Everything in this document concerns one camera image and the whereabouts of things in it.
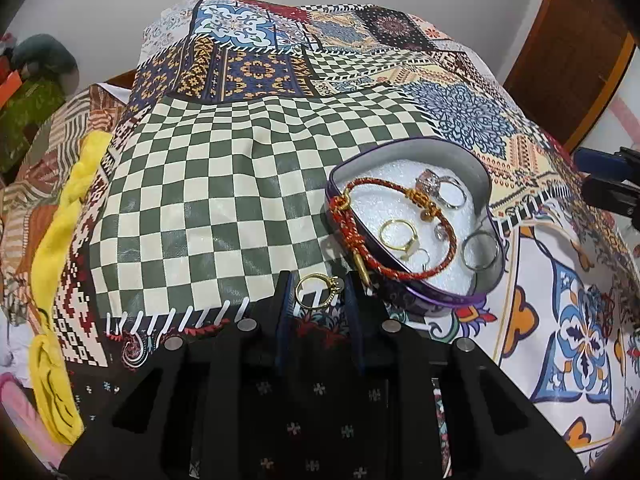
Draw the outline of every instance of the wooden frame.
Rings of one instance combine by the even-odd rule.
[[[520,70],[522,70],[527,56],[529,55],[529,51],[531,50],[531,47],[533,46],[538,34],[540,33],[540,27],[542,27],[542,23],[545,21],[546,13],[549,10],[550,4],[551,0],[542,0],[542,3],[540,3],[538,14],[536,15],[536,19],[533,21],[533,25],[531,25],[529,35],[527,36],[527,39],[522,46],[522,50],[520,51],[520,54],[518,54],[518,59],[516,59],[513,67],[511,67],[511,71],[509,72],[504,85],[502,85],[507,92],[511,89],[511,86],[520,73]]]
[[[631,33],[628,32],[626,34],[625,42],[622,44],[622,49],[620,50],[618,59],[616,60],[613,69],[611,69],[611,73],[609,74],[606,83],[604,83],[600,94],[596,97],[596,100],[593,102],[593,105],[591,105],[591,108],[589,108],[589,111],[584,116],[580,124],[578,124],[578,127],[565,142],[564,148],[568,152],[571,153],[576,146],[580,144],[581,140],[583,140],[589,133],[605,108],[607,108],[609,101],[611,101],[613,94],[615,94],[618,89],[618,85],[625,75],[626,67],[629,66],[629,62],[631,62],[635,48],[636,42],[634,41]]]
[[[133,70],[129,70],[128,72],[125,72],[124,74],[120,74],[117,75],[116,77],[112,77],[111,79],[105,81],[106,83],[109,83],[110,85],[114,85],[114,86],[119,86],[121,88],[128,88],[128,89],[132,89],[133,88],[133,79],[136,76],[136,69]]]

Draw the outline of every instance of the green and white checkered fabric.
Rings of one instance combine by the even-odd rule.
[[[305,55],[309,65],[320,79],[351,79],[402,64],[436,64],[428,54],[411,50],[383,50],[367,54],[356,52],[335,54],[306,50]]]
[[[163,99],[129,140],[94,229],[100,313],[254,301],[284,269],[343,274],[324,211],[329,172],[372,146],[431,134],[387,87],[222,105]]]

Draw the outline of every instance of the red cord bracelet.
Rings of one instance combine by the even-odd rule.
[[[365,245],[364,237],[358,232],[355,218],[353,216],[353,210],[351,209],[351,190],[356,186],[362,184],[375,184],[377,186],[388,187],[404,194],[411,202],[422,209],[420,218],[425,221],[432,221],[434,218],[438,218],[443,225],[447,236],[449,238],[449,251],[444,259],[435,267],[424,272],[405,272],[404,270],[395,270],[385,267],[379,261],[377,261],[367,249]],[[437,207],[433,200],[428,195],[413,188],[406,188],[390,182],[388,180],[382,180],[381,178],[356,178],[347,184],[344,191],[340,195],[334,196],[329,200],[329,211],[338,229],[340,230],[344,239],[345,246],[353,254],[356,268],[360,274],[360,279],[365,285],[370,286],[369,274],[365,268],[365,264],[369,269],[375,270],[377,273],[382,274],[392,280],[399,280],[402,282],[409,280],[425,280],[431,276],[442,272],[453,260],[456,254],[456,234],[453,232],[453,227],[449,221],[442,214],[442,211]]]

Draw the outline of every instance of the wooden door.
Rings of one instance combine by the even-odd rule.
[[[633,48],[609,0],[543,0],[504,87],[572,150],[606,107]]]

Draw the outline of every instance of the purple tin box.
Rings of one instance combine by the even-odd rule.
[[[486,168],[473,153],[453,142],[437,137],[393,140],[345,160],[329,174],[325,189],[327,201],[341,193],[342,190],[338,189],[337,182],[348,182],[371,168],[399,159],[415,160],[454,171],[473,197],[476,218],[484,217],[481,229],[491,231],[496,239],[500,240],[495,225],[489,219],[491,214],[488,202],[492,183]],[[369,251],[381,264],[391,269],[409,271],[385,246],[379,243],[375,234],[371,233],[357,216],[355,219]],[[486,295],[500,282],[503,272],[504,251],[502,244],[498,243],[498,257],[487,269],[476,273],[476,278],[466,294],[453,294],[421,280],[395,282],[382,276],[378,276],[379,292],[396,306],[423,314],[439,310],[439,307],[456,308],[483,303]]]

